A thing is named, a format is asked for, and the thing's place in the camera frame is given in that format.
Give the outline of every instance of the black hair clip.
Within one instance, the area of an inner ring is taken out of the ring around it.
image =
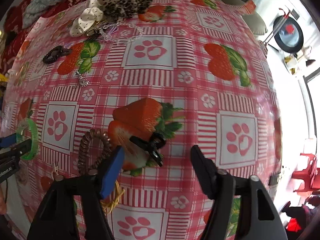
[[[50,50],[47,55],[43,57],[42,61],[45,64],[52,64],[53,62],[56,62],[59,57],[69,55],[71,52],[72,49],[65,49],[62,46],[57,46]]]
[[[139,146],[141,149],[145,150],[146,152],[148,152],[151,156],[151,158],[153,158],[153,160],[160,166],[162,167],[163,165],[163,160],[161,155],[158,153],[158,149],[162,148],[165,143],[166,140],[164,138],[164,136],[161,133],[156,133],[154,132],[149,141],[145,141],[142,140],[139,137],[136,136],[131,136],[130,137],[130,141],[133,142],[135,145]]]

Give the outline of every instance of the red chair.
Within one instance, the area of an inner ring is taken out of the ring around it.
[[[296,189],[294,192],[307,192],[320,189],[320,168],[317,168],[317,157],[313,154],[301,153],[302,156],[308,157],[308,166],[302,171],[294,171],[292,179],[304,180],[304,188]]]

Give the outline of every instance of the green bracelet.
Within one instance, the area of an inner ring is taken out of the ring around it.
[[[26,153],[25,155],[21,156],[21,159],[23,160],[32,160],[36,154],[38,153],[38,128],[34,121],[32,121],[29,118],[25,118],[18,124],[17,128],[17,143],[21,143],[25,141],[25,137],[23,136],[23,132],[25,129],[28,129],[31,131],[31,150]]]

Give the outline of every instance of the blue gripper pad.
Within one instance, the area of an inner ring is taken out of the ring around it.
[[[100,191],[102,199],[105,199],[107,196],[109,196],[115,188],[116,179],[121,171],[124,162],[123,148],[117,147],[115,151],[117,152],[114,152],[115,156],[111,160],[111,163],[102,178],[102,186]]]

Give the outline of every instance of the yellow string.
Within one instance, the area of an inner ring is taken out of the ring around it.
[[[110,214],[112,212],[112,210],[119,204],[120,198],[125,192],[124,189],[121,190],[121,187],[120,187],[120,185],[119,185],[117,180],[116,180],[116,185],[115,186],[116,186],[116,188],[115,188],[115,191],[116,191],[115,199],[113,201],[109,202],[109,203],[104,203],[103,201],[100,201],[102,209],[103,209],[103,212],[105,214]]]

